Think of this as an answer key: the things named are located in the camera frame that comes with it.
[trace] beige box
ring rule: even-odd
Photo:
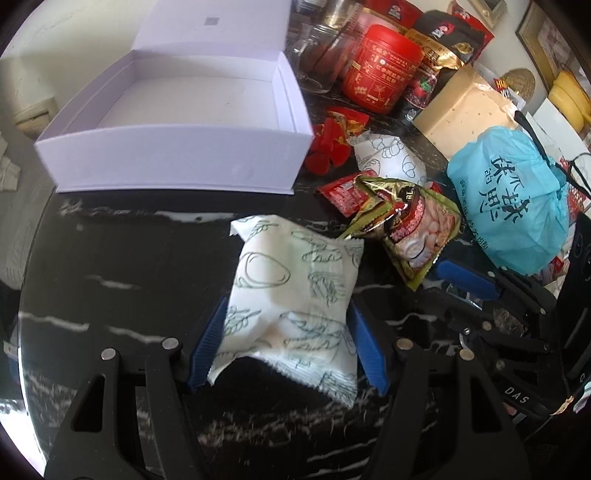
[[[467,65],[459,70],[414,125],[448,159],[487,128],[517,128],[516,107]]]

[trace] metal screw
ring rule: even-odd
[[[100,353],[100,357],[103,360],[113,360],[115,358],[115,355],[117,355],[117,352],[115,352],[115,349],[114,348],[105,348]]]
[[[462,348],[462,350],[460,350],[460,358],[466,362],[474,360],[474,352],[469,348]]]
[[[413,341],[409,338],[399,338],[396,340],[396,347],[400,350],[410,350],[413,347]]]
[[[174,350],[178,347],[178,340],[175,337],[168,337],[162,340],[162,347],[165,350]]]

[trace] red canister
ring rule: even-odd
[[[383,25],[363,37],[343,82],[343,93],[375,113],[388,113],[425,56],[423,49]]]

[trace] black strap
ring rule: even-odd
[[[542,146],[542,143],[540,142],[540,139],[535,134],[534,129],[532,128],[532,126],[530,125],[530,123],[527,121],[527,118],[525,117],[525,115],[523,114],[523,112],[521,112],[519,110],[517,110],[515,112],[515,122],[517,122],[517,124],[521,128],[523,128],[523,130],[525,130],[530,135],[531,139],[534,141],[535,147],[540,152],[540,155],[542,155],[542,158],[546,161],[546,163],[548,164],[548,166],[551,166],[550,159],[548,158],[548,155],[546,154],[546,151],[544,150],[544,147]],[[578,155],[577,157],[575,157],[574,160],[569,161],[569,168],[568,168],[568,170],[565,170],[558,162],[554,163],[554,165],[562,173],[564,173],[564,176],[566,177],[566,181],[569,182],[570,185],[572,185],[579,192],[581,192],[583,195],[585,195],[588,199],[591,200],[591,193],[590,193],[591,192],[591,188],[589,187],[589,184],[587,183],[587,180],[585,179],[585,177],[583,177],[581,171],[579,170],[579,168],[575,164],[575,160],[577,160],[579,157],[581,157],[583,155],[590,155],[591,156],[590,153],[581,153],[580,155]],[[576,180],[573,178],[573,176],[571,175],[571,169],[573,167],[574,167],[575,171],[581,177],[581,180],[583,180],[583,183],[584,183],[584,185],[585,185],[586,188],[584,188],[581,185],[579,185],[576,182]]]
[[[548,164],[548,166],[550,166],[550,160],[548,159],[548,155],[546,155],[546,151],[544,150],[544,147],[542,147],[542,143],[540,142],[540,139],[537,137],[537,135],[534,132],[534,129],[532,128],[530,123],[527,121],[527,118],[525,118],[525,115],[523,114],[523,112],[521,112],[520,110],[517,110],[515,112],[515,121],[517,122],[517,124],[521,128],[523,128],[523,130],[525,130],[526,132],[529,133],[531,139],[534,141],[535,147],[538,149],[538,152],[540,152],[540,155],[542,155],[542,158],[544,160],[546,160],[546,163]]]

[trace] red package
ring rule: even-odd
[[[563,158],[559,161],[560,166],[562,166],[565,170],[568,170],[569,163]],[[584,202],[587,200],[587,196],[584,193],[581,193],[572,185],[569,185],[569,192],[567,194],[567,205],[569,207],[569,225],[572,225],[577,221],[577,215],[579,212],[584,212]]]
[[[407,0],[365,0],[365,8],[394,21],[404,31],[411,28],[423,12]]]
[[[347,143],[345,133],[334,118],[328,117],[324,124],[314,125],[314,140],[310,145],[310,155],[304,160],[308,171],[316,175],[326,175],[330,164],[340,167],[351,155],[351,145]]]
[[[342,106],[332,106],[326,109],[326,114],[334,118],[347,137],[356,137],[369,122],[369,115],[361,113],[351,108]]]
[[[368,199],[368,195],[365,192],[355,187],[355,179],[359,175],[374,177],[375,173],[373,171],[353,173],[318,189],[345,217],[356,214]]]
[[[326,175],[330,170],[330,160],[328,155],[323,153],[312,153],[304,160],[306,169],[316,175]]]
[[[447,9],[447,13],[453,15],[454,17],[461,18],[464,22],[466,22],[468,25],[470,25],[474,30],[478,30],[478,31],[484,33],[484,43],[482,44],[482,47],[480,48],[480,50],[474,52],[474,55],[472,56],[472,59],[470,61],[470,63],[474,64],[474,62],[478,59],[478,57],[482,53],[482,50],[485,49],[485,47],[490,43],[490,41],[493,38],[495,38],[495,36],[491,33],[491,31],[488,28],[486,28],[484,26],[484,24],[480,20],[478,20],[477,18],[474,18],[466,10],[464,10],[462,7],[460,7],[460,5],[458,5],[456,0],[453,0],[450,2],[449,7]]]

